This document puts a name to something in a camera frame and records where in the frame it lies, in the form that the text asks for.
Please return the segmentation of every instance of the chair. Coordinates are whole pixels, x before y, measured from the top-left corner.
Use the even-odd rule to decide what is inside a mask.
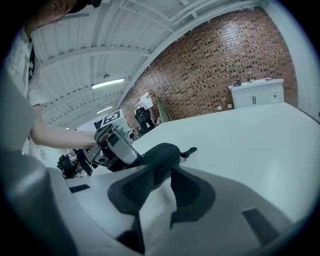
[[[66,178],[72,178],[77,169],[77,166],[70,161],[68,155],[60,156],[57,167],[62,170]]]
[[[146,134],[150,132],[153,128],[155,128],[155,124],[152,122],[150,118],[150,110],[145,110],[144,107],[140,107],[136,110],[136,115],[134,116],[140,125],[139,133]]]

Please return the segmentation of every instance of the faucet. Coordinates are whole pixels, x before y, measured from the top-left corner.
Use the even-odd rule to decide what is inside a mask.
[[[251,77],[251,71],[248,71],[247,81],[249,83],[252,83],[254,81],[254,79]]]

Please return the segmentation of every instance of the ceiling light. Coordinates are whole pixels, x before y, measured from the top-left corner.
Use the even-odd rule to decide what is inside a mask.
[[[102,109],[102,110],[98,111],[97,114],[99,114],[99,113],[101,113],[101,112],[103,112],[103,111],[105,111],[105,110],[109,110],[109,109],[111,109],[111,108],[112,108],[112,106],[109,106],[109,107],[107,107],[107,108],[105,108],[105,109]]]
[[[123,82],[125,79],[118,79],[118,80],[113,80],[113,81],[108,81],[108,82],[101,82],[101,83],[97,83],[95,85],[91,85],[92,89],[97,89],[100,88],[102,86],[108,86],[108,85],[112,85],[112,84],[116,84],[116,83],[121,83]]]

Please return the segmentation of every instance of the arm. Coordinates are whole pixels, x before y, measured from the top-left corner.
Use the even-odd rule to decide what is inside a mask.
[[[44,123],[39,105],[33,107],[37,120],[30,132],[35,144],[56,149],[90,149],[95,141],[95,133],[69,130]]]

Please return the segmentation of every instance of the table surface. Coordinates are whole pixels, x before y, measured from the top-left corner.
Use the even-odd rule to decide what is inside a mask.
[[[197,147],[182,166],[239,181],[296,222],[319,195],[319,141],[320,125],[283,102],[162,123],[132,146]]]

